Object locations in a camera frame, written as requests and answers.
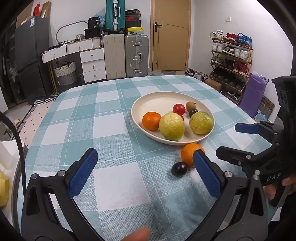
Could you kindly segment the person's left hand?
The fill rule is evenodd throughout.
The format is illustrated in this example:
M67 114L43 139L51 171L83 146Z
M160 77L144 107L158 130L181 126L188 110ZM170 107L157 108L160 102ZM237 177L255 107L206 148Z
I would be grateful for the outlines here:
M148 241L149 239L149 228L143 226L133 233L129 234L122 241Z

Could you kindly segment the person's right hand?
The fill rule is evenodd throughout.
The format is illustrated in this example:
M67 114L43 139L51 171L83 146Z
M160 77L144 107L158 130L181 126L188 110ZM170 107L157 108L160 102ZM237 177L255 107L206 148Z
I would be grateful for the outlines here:
M296 190L296 176L289 176L281 181L283 186L290 186L288 195L291 195ZM271 184L265 187L266 196L273 200L276 194L276 188Z

